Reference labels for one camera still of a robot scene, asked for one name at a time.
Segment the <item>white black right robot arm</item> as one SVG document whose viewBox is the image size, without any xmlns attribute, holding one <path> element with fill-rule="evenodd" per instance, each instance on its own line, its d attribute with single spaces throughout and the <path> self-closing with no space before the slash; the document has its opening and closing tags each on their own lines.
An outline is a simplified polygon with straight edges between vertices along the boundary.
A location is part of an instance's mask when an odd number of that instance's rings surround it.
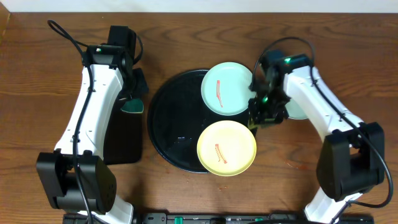
<svg viewBox="0 0 398 224">
<path fill-rule="evenodd" d="M 348 110 L 305 54 L 286 57 L 275 50 L 257 64 L 265 82 L 252 80 L 257 95 L 249 100 L 249 127 L 280 124 L 293 117 L 288 103 L 296 104 L 323 143 L 316 169 L 320 188 L 305 207 L 305 218 L 338 222 L 349 204 L 384 181 L 383 129 Z"/>
</svg>

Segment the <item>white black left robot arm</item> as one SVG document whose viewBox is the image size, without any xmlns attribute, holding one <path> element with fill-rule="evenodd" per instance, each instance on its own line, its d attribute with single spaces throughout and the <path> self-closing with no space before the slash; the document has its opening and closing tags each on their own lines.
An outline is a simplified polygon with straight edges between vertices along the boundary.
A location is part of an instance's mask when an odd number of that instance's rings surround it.
<svg viewBox="0 0 398 224">
<path fill-rule="evenodd" d="M 87 223 L 132 223 L 133 206 L 117 195 L 111 164 L 139 160 L 142 95 L 148 87 L 132 46 L 91 45 L 71 118 L 53 152 L 42 152 L 37 173 L 49 204 Z"/>
</svg>

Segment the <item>green scrubbing sponge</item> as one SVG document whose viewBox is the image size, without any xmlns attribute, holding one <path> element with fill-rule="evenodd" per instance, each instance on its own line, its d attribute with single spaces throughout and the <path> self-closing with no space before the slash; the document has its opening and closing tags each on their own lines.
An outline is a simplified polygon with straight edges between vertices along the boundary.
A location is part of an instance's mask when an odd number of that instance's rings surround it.
<svg viewBox="0 0 398 224">
<path fill-rule="evenodd" d="M 144 104 L 139 98 L 131 99 L 124 103 L 121 111 L 130 114 L 142 114 L 144 112 Z"/>
</svg>

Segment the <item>yellow plate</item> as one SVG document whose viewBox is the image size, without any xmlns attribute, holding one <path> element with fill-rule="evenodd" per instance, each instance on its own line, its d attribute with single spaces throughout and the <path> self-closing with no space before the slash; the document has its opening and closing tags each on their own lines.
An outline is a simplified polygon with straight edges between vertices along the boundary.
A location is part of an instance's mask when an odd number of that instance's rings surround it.
<svg viewBox="0 0 398 224">
<path fill-rule="evenodd" d="M 197 142 L 197 156 L 212 174 L 230 177 L 247 170 L 254 162 L 257 144 L 243 124 L 224 120 L 209 125 Z"/>
</svg>

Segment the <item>light blue plate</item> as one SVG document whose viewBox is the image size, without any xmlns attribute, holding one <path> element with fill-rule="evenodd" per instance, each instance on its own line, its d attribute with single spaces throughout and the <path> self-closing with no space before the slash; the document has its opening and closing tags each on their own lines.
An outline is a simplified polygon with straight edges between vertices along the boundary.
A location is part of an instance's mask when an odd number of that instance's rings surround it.
<svg viewBox="0 0 398 224">
<path fill-rule="evenodd" d="M 308 116 L 304 113 L 303 109 L 291 98 L 290 101 L 285 105 L 289 119 L 303 120 L 308 119 Z"/>
</svg>

